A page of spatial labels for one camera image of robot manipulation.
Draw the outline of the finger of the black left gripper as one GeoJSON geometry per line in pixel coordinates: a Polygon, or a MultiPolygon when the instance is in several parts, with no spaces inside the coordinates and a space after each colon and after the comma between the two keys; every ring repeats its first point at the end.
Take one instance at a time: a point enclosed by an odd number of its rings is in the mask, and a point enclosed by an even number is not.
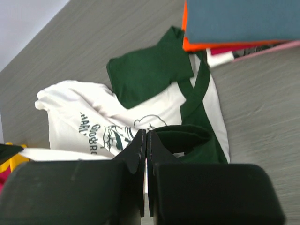
{"type": "Polygon", "coordinates": [[[5,163],[21,151],[23,151],[21,146],[0,144],[0,164],[5,163]]]}

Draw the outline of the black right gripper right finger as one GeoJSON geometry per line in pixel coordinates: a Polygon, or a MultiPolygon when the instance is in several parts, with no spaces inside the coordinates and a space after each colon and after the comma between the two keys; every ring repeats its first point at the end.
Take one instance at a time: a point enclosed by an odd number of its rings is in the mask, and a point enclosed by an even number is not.
{"type": "Polygon", "coordinates": [[[183,163],[147,135],[149,213],[156,225],[283,225],[268,174],[253,164],[183,163]]]}

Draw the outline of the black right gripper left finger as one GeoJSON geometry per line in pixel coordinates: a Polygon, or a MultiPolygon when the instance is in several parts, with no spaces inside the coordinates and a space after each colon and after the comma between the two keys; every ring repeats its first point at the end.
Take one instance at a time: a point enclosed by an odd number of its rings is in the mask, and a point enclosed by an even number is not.
{"type": "Polygon", "coordinates": [[[138,225],[146,131],[110,160],[26,162],[0,194],[3,225],[138,225]]]}

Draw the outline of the white and green t-shirt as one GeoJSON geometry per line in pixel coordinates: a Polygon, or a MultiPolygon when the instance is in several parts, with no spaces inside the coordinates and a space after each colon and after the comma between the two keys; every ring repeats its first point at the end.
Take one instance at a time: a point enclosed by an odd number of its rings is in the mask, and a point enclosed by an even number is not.
{"type": "Polygon", "coordinates": [[[151,47],[109,60],[111,86],[66,80],[37,93],[51,149],[114,157],[140,129],[154,130],[183,162],[230,162],[229,143],[206,53],[182,49],[170,27],[151,47]]]}

